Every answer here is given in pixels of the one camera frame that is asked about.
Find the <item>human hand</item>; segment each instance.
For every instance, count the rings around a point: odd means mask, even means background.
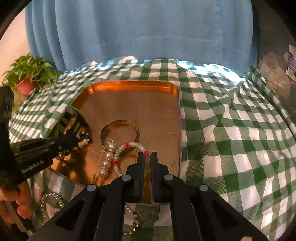
[[[17,208],[17,213],[22,218],[29,218],[33,214],[31,208],[31,193],[28,182],[23,182],[18,186],[18,188],[20,190],[19,193],[16,190],[5,190],[0,188],[0,216],[7,226],[15,223],[15,221],[6,209],[4,201],[16,201],[16,203],[19,205]]]

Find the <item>curtain fold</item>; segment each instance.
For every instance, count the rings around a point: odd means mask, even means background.
[[[250,0],[33,0],[26,7],[33,56],[59,70],[133,55],[247,69]]]

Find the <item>pink flower pot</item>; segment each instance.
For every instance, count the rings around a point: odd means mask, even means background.
[[[18,83],[16,88],[22,95],[27,96],[35,88],[35,84],[29,81],[28,76],[26,76],[21,82]]]

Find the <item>gold tray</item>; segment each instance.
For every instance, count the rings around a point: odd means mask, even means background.
[[[83,115],[91,130],[92,150],[99,156],[103,146],[100,132],[103,127],[119,119],[132,122],[140,132],[140,142],[148,152],[156,151],[158,161],[168,167],[173,175],[179,173],[180,111],[178,87],[160,81],[112,81],[88,86],[72,103]],[[118,128],[109,134],[116,146],[135,139],[131,128]],[[138,150],[120,158],[119,167],[124,174],[128,165],[137,160]],[[58,174],[80,185],[88,185],[96,170],[99,157],[88,149],[76,154],[76,163],[65,167],[54,159],[51,168]],[[111,183],[116,174],[113,168],[103,185]],[[144,180],[145,203],[152,203],[151,174]]]

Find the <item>tablecloth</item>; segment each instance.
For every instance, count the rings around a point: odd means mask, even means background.
[[[246,77],[220,65],[173,59],[106,61],[78,68],[27,97],[10,121],[11,141],[47,137],[86,86],[117,80],[178,86],[180,178],[190,185],[209,185],[270,240],[281,236],[296,208],[296,127],[254,67]],[[41,191],[54,191],[70,201],[82,189],[48,169],[30,184],[36,227],[45,222]],[[48,205],[54,207],[54,200]],[[142,227],[124,240],[173,240],[168,205],[127,205],[139,214]],[[124,228],[132,224],[127,213]]]

